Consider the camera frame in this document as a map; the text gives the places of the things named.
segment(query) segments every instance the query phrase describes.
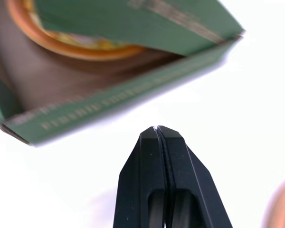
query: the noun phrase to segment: copper disc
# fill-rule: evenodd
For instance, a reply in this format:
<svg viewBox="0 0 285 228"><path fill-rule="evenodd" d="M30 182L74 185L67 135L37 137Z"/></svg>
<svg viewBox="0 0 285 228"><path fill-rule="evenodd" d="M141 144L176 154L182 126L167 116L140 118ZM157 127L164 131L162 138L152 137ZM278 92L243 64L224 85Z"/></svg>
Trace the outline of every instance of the copper disc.
<svg viewBox="0 0 285 228"><path fill-rule="evenodd" d="M271 208L266 228L285 228L285 186Z"/></svg>

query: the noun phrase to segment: white background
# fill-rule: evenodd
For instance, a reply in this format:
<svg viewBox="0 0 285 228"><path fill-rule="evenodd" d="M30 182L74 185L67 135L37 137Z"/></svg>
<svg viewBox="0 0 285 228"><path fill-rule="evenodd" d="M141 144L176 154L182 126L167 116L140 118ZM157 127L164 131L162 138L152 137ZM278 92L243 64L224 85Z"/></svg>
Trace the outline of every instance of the white background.
<svg viewBox="0 0 285 228"><path fill-rule="evenodd" d="M179 131L235 228L261 227L285 181L285 0L223 0L247 30L223 67L29 147L0 131L0 228L111 228L119 171L139 133Z"/></svg>

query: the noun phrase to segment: cardboard edge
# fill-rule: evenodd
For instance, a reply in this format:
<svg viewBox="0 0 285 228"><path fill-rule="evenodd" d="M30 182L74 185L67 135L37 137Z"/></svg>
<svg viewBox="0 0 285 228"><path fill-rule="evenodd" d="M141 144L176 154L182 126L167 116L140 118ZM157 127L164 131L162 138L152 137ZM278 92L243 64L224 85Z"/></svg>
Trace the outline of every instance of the cardboard edge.
<svg viewBox="0 0 285 228"><path fill-rule="evenodd" d="M11 136L13 136L14 138L20 140L21 142L25 143L25 144L29 144L28 141L26 141L25 139L23 139L22 137L20 137L18 134L16 134L15 132L13 132L10 128L8 128L6 125L4 124L0 124L0 130L2 130L4 133L9 134Z"/></svg>

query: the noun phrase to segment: clamp jaw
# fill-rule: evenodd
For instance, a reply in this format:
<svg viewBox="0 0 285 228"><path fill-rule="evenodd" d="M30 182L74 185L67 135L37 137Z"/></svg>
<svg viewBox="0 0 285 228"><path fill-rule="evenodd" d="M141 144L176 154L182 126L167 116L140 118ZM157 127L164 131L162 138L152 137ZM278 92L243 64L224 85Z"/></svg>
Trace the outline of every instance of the clamp jaw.
<svg viewBox="0 0 285 228"><path fill-rule="evenodd" d="M232 228L211 174L169 128L142 132L118 183L113 228Z"/></svg>

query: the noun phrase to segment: box flap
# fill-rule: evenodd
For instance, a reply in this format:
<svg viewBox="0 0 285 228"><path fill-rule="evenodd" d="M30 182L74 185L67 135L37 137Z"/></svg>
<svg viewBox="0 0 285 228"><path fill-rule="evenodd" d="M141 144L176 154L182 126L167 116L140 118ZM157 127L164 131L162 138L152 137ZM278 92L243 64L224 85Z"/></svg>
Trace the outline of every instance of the box flap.
<svg viewBox="0 0 285 228"><path fill-rule="evenodd" d="M104 116L122 105L136 103L138 98L158 91L181 78L193 77L192 74L218 62L235 41L236 39L231 40L193 57L160 67L103 93L83 100L29 111L13 117L4 124L32 144L43 142Z"/></svg>
<svg viewBox="0 0 285 228"><path fill-rule="evenodd" d="M189 55L241 33L216 0L35 0L47 30Z"/></svg>
<svg viewBox="0 0 285 228"><path fill-rule="evenodd" d="M23 109L16 95L0 80L0 123L22 112Z"/></svg>

